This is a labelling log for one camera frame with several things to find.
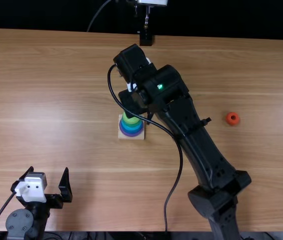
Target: wooden table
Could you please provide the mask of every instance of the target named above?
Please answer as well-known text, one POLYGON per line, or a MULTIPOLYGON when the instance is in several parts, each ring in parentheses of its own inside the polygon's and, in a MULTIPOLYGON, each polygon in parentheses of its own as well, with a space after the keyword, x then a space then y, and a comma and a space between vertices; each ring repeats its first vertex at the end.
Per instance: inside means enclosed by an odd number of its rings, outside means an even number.
MULTIPOLYGON (((69 167, 73 203, 52 210, 46 230, 162 231, 163 204, 179 166, 171 138, 118 140, 121 109, 107 87, 113 58, 137 35, 0 29, 0 207, 29 166, 59 193, 69 167)), ((228 161, 252 184, 239 195, 241 231, 283 231, 283 40, 157 36, 143 47, 157 68, 174 66, 228 161), (241 117, 225 122, 227 112, 241 117)), ((113 71, 116 92, 125 81, 113 71)), ((187 161, 168 204, 171 231, 210 231, 187 192, 187 161)), ((22 208, 12 200, 0 217, 22 208)))

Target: blue ring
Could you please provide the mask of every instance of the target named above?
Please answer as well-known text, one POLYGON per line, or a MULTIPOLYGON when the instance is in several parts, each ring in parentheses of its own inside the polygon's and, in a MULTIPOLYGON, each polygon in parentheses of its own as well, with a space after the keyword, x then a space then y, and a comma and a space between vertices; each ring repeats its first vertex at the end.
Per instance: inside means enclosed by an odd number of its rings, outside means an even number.
POLYGON ((124 124, 124 121, 120 121, 120 125, 122 127, 122 130, 128 134, 135 134, 137 132, 139 132, 141 129, 143 129, 144 124, 143 121, 140 122, 140 124, 138 126, 134 126, 134 127, 129 127, 127 125, 124 124))

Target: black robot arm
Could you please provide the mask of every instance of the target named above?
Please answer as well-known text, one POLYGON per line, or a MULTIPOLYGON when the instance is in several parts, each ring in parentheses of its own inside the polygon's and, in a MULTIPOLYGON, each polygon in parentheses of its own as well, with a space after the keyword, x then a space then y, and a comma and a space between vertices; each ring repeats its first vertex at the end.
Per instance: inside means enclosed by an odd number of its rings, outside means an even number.
POLYGON ((199 183, 188 193, 189 200, 208 219, 215 239, 239 240, 237 194, 251 178, 220 153, 204 128, 211 119, 200 120, 180 74, 170 65, 157 70, 136 44, 121 51, 114 62, 134 88, 119 93, 122 104, 134 113, 156 114, 181 145, 199 183))
POLYGON ((50 209, 62 209, 71 203, 73 194, 66 167, 59 183, 60 194, 45 194, 46 175, 34 172, 31 166, 11 186, 16 198, 25 207, 13 211, 6 220, 7 240, 41 240, 50 216, 50 209))

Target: red object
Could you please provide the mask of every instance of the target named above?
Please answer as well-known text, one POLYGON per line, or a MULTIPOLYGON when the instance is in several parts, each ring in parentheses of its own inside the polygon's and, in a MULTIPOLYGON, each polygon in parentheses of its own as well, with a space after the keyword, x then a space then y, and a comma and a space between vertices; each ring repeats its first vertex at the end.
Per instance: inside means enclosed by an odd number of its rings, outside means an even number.
POLYGON ((226 116, 226 122, 231 125, 237 125, 240 122, 240 116, 236 112, 229 112, 226 116))

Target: black background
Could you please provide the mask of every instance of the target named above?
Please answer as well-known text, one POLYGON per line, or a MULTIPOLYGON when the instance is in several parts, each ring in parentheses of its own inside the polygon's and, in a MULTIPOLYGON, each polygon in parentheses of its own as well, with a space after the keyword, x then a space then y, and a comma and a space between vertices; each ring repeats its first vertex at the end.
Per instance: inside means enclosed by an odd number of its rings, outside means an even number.
MULTIPOLYGON (((86 31, 105 0, 0 0, 0 28, 86 31)), ((143 25, 144 7, 113 0, 97 17, 91 32, 135 34, 143 25)), ((151 10, 156 35, 283 39, 283 1, 168 0, 151 10)))

